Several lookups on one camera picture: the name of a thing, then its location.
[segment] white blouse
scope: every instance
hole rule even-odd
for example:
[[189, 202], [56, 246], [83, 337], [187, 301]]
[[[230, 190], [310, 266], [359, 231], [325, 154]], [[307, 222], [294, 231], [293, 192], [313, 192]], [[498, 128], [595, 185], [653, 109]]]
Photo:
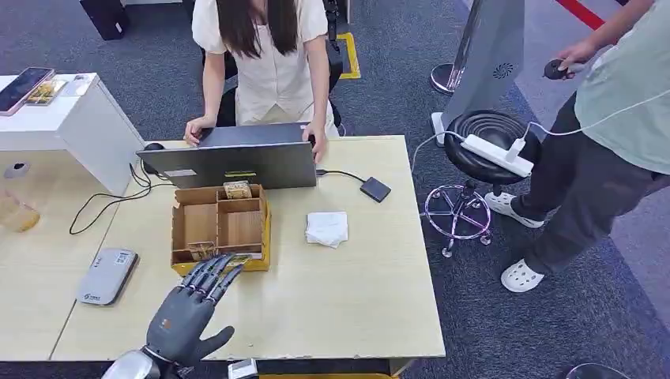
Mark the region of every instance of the white blouse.
[[[269, 27], [257, 25], [260, 58], [232, 53], [238, 70], [237, 117], [262, 118], [274, 105], [291, 115], [302, 114], [314, 103], [311, 77], [303, 44], [328, 32], [322, 0], [295, 0], [298, 13], [297, 50], [283, 56], [273, 45]], [[216, 0], [197, 0], [193, 11], [193, 39], [213, 54], [228, 49], [221, 40]]]

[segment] smartphone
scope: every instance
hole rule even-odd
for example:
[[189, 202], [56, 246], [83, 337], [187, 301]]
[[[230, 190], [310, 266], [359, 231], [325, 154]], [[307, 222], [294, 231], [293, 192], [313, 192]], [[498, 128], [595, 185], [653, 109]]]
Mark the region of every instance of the smartphone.
[[28, 67], [18, 77], [0, 91], [0, 116], [15, 114], [23, 102], [43, 81], [54, 76], [53, 69], [42, 67]]

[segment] robotic thumb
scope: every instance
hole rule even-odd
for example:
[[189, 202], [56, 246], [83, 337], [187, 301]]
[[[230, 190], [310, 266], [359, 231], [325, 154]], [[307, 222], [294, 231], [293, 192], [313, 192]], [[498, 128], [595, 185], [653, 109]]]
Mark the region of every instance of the robotic thumb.
[[232, 338], [233, 333], [235, 333], [235, 328], [232, 326], [227, 326], [218, 332], [215, 336], [211, 336], [207, 340], [200, 341], [194, 352], [197, 360], [200, 361], [207, 355], [210, 355], [214, 351], [223, 347]]

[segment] power strip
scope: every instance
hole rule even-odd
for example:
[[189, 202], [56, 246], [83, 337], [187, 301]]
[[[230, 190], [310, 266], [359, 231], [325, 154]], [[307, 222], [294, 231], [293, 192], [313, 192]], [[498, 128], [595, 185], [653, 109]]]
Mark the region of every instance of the power strip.
[[474, 134], [470, 134], [461, 142], [461, 147], [465, 150], [473, 152], [486, 160], [497, 164], [498, 166], [507, 169], [523, 178], [530, 176], [530, 171], [533, 169], [533, 164], [521, 158], [514, 157], [510, 162], [505, 159], [508, 151], [500, 148], [489, 141], [486, 141]]

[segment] black strap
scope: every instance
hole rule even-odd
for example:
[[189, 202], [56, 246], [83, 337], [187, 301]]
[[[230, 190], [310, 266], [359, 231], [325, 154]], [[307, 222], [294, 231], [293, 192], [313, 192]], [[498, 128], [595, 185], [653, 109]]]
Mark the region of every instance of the black strap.
[[337, 16], [340, 12], [337, 10], [337, 0], [325, 0], [326, 19], [328, 20], [328, 40], [335, 45], [337, 40]]

